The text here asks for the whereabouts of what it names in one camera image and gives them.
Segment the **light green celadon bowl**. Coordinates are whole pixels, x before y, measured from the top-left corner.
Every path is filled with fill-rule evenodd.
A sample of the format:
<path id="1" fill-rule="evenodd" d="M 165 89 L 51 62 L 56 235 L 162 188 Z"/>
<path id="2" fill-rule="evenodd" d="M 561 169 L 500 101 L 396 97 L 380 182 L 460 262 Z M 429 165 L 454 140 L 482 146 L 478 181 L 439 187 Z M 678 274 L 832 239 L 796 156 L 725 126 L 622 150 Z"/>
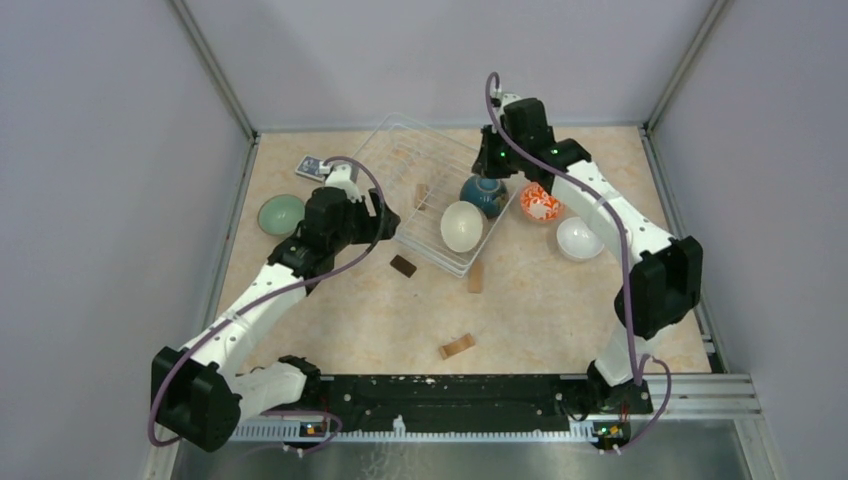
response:
<path id="1" fill-rule="evenodd" d="M 303 220 L 304 201 L 291 194 L 276 195 L 266 200 L 257 214 L 259 228 L 276 237 L 291 235 Z"/>

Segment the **beige flower pattern bowl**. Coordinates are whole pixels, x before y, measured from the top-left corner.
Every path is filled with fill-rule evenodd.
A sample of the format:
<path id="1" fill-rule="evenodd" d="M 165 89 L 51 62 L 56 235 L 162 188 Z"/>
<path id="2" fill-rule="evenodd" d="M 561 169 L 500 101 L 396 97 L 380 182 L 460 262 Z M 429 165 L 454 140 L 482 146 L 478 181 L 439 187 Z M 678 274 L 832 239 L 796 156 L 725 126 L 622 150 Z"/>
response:
<path id="1" fill-rule="evenodd" d="M 445 245 L 456 253 L 473 250 L 482 239 L 484 217 L 472 203 L 457 201 L 449 205 L 440 220 Z"/>

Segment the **small white bowl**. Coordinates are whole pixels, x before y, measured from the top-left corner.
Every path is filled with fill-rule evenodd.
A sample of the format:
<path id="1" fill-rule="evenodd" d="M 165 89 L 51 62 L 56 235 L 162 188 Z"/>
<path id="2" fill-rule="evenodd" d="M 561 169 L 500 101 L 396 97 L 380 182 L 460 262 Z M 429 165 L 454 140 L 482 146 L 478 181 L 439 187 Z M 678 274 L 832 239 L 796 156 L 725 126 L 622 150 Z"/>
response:
<path id="1" fill-rule="evenodd" d="M 557 227 L 556 241 L 562 254 L 575 262 L 592 260 L 605 248 L 580 217 L 563 220 Z"/>

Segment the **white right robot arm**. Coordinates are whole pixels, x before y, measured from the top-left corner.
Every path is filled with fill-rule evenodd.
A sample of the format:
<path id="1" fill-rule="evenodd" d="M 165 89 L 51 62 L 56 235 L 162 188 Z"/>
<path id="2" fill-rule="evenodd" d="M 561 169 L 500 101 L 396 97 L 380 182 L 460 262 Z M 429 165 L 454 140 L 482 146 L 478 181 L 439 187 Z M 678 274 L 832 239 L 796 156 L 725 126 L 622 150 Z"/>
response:
<path id="1" fill-rule="evenodd" d="M 494 95 L 474 172 L 487 178 L 522 174 L 575 214 L 618 261 L 622 285 L 614 299 L 619 326 L 589 367 L 589 404 L 612 412 L 627 397 L 626 383 L 642 376 L 653 353 L 701 299 L 703 247 L 652 222 L 601 172 L 576 140 L 556 139 L 536 98 Z"/>

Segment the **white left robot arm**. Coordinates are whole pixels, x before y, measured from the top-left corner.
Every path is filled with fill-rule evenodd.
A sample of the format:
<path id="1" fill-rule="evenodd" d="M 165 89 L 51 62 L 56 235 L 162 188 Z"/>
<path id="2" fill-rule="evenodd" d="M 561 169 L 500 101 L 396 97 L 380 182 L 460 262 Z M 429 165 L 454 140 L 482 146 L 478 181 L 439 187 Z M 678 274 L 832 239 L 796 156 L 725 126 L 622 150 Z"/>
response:
<path id="1" fill-rule="evenodd" d="M 256 278 L 213 324 L 174 349 L 163 347 L 151 364 L 151 403 L 147 435 L 165 447 L 186 440 L 207 452 L 221 448 L 246 420 L 282 404 L 308 413 L 319 404 L 320 386 L 309 379 L 314 366 L 285 357 L 254 373 L 240 373 L 246 357 L 272 327 L 317 287 L 366 255 L 336 266 L 351 245 L 372 251 L 399 225 L 382 189 L 365 199 L 348 198 L 338 187 L 320 187 L 306 204 L 296 232 L 278 244 Z"/>

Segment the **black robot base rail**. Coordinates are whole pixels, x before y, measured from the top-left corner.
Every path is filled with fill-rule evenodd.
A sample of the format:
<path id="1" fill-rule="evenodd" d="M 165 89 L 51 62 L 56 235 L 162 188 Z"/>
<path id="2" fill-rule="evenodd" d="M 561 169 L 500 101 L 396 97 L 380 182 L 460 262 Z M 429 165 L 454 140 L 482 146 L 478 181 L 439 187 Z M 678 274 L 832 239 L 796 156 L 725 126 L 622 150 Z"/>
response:
<path id="1" fill-rule="evenodd" d="M 646 385 L 609 387 L 585 375 L 335 375 L 308 381 L 286 408 L 334 414 L 345 433 L 505 434 L 652 414 L 654 401 Z"/>

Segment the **white orange pattern bowl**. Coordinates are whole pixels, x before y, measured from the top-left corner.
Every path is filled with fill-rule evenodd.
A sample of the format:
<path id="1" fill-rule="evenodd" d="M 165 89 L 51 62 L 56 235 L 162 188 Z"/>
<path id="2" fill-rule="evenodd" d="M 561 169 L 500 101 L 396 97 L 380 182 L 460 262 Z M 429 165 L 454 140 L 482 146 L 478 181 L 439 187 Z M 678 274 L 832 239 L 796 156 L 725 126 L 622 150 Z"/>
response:
<path id="1" fill-rule="evenodd" d="M 563 215 L 566 208 L 549 195 L 536 182 L 527 184 L 519 193 L 519 203 L 524 215 L 537 223 L 549 223 Z"/>

